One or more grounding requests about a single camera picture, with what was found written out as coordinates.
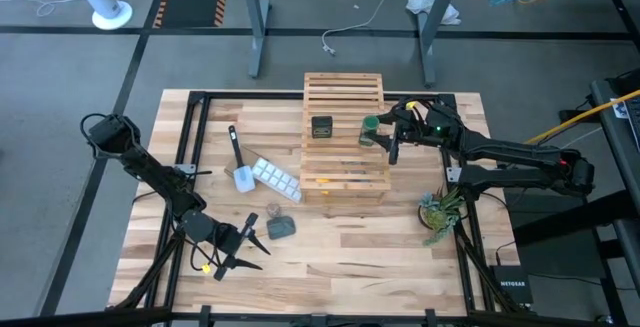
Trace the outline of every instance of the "plant pot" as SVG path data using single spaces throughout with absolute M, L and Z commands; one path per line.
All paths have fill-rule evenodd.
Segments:
M 423 208 L 424 207 L 420 207 L 420 206 L 418 207 L 418 220 L 420 220 L 420 224 L 425 226 L 425 227 L 427 227 L 428 229 L 430 229 L 432 231 L 438 232 L 435 228 L 433 228 L 433 226 L 431 226 L 431 225 L 429 225 L 429 223 L 427 223 L 425 218 L 423 218 L 423 215 L 422 215 L 422 209 Z
M 420 224 L 421 224 L 421 225 L 423 225 L 423 226 L 425 226 L 425 227 L 427 227 L 428 229 L 430 229 L 430 230 L 432 230 L 432 231 L 433 231 L 433 227 L 429 226 L 429 225 L 427 224 L 427 221 L 425 221 L 425 220 L 422 218 L 422 208 L 423 208 L 423 207 L 418 206 L 418 220 L 420 220 Z

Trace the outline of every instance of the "netgear logo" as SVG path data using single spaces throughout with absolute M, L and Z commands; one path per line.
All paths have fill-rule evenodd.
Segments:
M 502 287 L 524 287 L 525 283 L 522 281 L 502 281 L 500 285 Z

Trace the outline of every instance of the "potted plant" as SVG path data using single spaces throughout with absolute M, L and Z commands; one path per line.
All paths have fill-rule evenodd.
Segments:
M 436 233 L 424 241 L 425 246 L 430 246 L 453 231 L 453 227 L 460 220 L 460 207 L 464 204 L 464 198 L 460 196 L 458 187 L 442 196 L 442 188 L 436 194 L 425 193 L 418 203 L 418 217 L 420 223 Z

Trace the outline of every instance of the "black spatula handle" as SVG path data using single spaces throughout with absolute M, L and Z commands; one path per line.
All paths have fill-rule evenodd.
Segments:
M 236 155 L 236 162 L 238 162 L 238 168 L 240 168 L 244 166 L 244 163 L 242 162 L 242 153 L 240 153 L 240 144 L 238 143 L 238 134 L 236 133 L 236 128 L 233 125 L 229 126 L 229 137 L 231 137 L 233 152 Z

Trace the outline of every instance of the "floor mat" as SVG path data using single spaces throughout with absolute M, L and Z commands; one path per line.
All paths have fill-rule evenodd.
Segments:
M 211 28 L 224 22 L 227 0 L 161 0 L 153 28 Z

